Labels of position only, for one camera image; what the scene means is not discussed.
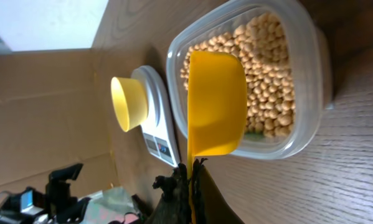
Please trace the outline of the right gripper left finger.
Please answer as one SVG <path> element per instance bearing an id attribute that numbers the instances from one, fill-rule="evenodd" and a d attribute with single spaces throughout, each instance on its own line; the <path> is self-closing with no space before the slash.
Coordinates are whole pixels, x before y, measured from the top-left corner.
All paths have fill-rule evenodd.
<path id="1" fill-rule="evenodd" d="M 171 176 L 155 177 L 153 189 L 161 189 L 158 205 L 146 220 L 148 224 L 189 223 L 189 179 L 186 165 L 179 163 Z"/>

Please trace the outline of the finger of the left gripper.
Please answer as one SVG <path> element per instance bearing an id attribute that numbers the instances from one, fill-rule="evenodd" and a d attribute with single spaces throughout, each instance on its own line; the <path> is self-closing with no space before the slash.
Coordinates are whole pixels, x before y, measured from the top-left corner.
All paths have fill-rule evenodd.
<path id="1" fill-rule="evenodd" d="M 52 171 L 49 174 L 49 182 L 45 186 L 48 214 L 50 218 L 58 217 L 66 210 L 76 205 L 77 197 L 72 197 L 68 180 L 76 180 L 83 167 L 82 163 L 70 167 Z"/>

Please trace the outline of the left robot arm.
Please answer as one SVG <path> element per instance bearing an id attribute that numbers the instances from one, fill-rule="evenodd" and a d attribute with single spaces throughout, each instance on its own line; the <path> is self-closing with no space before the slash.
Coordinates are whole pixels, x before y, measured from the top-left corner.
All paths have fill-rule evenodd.
<path id="1" fill-rule="evenodd" d="M 71 195 L 68 180 L 77 180 L 82 163 L 49 174 L 45 192 L 26 187 L 20 193 L 4 191 L 0 203 L 0 224 L 28 223 L 81 223 L 90 197 Z"/>

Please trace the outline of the yellow measuring scoop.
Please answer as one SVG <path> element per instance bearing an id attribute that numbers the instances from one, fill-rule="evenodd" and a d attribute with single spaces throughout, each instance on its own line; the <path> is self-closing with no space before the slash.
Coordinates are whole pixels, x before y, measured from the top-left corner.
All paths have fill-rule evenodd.
<path id="1" fill-rule="evenodd" d="M 236 150 L 247 116 L 247 87 L 239 60 L 227 53 L 195 51 L 187 95 L 187 177 L 192 222 L 192 165 Z"/>

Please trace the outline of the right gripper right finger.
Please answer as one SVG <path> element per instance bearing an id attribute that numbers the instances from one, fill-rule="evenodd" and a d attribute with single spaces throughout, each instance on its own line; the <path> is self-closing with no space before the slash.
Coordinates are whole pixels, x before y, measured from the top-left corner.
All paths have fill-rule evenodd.
<path id="1" fill-rule="evenodd" d="M 204 165 L 206 158 L 192 165 L 192 207 L 197 224 L 243 224 L 231 209 Z"/>

